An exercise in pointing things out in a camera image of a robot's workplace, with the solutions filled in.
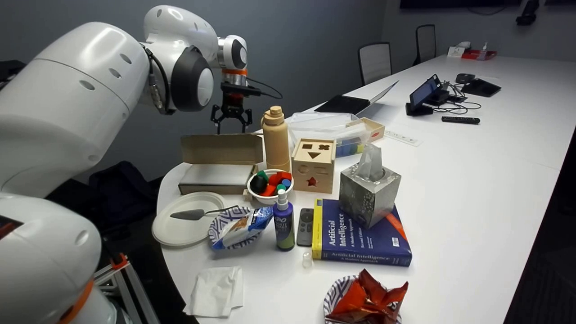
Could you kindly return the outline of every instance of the red block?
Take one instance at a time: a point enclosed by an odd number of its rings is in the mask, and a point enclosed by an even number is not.
[[[268,184],[271,184],[273,186],[277,186],[278,184],[280,184],[280,181],[282,181],[282,178],[280,177],[280,172],[278,172],[277,174],[273,174],[270,177],[268,177]]]
[[[264,190],[263,193],[261,193],[261,196],[264,197],[270,197],[274,195],[274,192],[276,191],[276,187],[274,187],[273,185],[269,184],[268,187],[266,187],[266,190]]]
[[[278,172],[277,174],[280,174],[280,178],[282,179],[288,179],[292,181],[292,174],[289,172]]]

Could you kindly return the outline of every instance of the chip bag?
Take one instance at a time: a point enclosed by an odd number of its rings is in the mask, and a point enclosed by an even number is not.
[[[407,291],[408,282],[386,291],[364,269],[326,319],[341,323],[394,324]]]
[[[253,237],[268,226],[273,214],[274,211],[271,206],[257,208],[248,212],[241,219],[226,224],[222,228],[220,239],[212,245],[212,248],[224,250],[233,244]]]

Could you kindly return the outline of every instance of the blue book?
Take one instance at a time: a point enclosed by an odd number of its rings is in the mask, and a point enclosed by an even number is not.
[[[396,206],[370,229],[343,212],[338,200],[316,199],[312,233],[314,259],[409,266],[412,251]]]

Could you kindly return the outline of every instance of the crumpled wrapper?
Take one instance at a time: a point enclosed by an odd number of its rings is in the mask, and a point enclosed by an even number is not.
[[[384,177],[382,151],[379,147],[370,143],[364,145],[364,151],[362,152],[358,168],[354,172],[354,175],[372,182]]]
[[[326,319],[340,323],[395,324],[407,291],[408,281],[387,291],[364,269]]]

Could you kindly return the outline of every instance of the silver tissue box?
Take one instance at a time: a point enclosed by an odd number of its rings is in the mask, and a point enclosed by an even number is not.
[[[401,176],[382,167],[384,176],[377,181],[354,175],[358,163],[340,173],[340,208],[364,228],[386,217],[394,207]]]

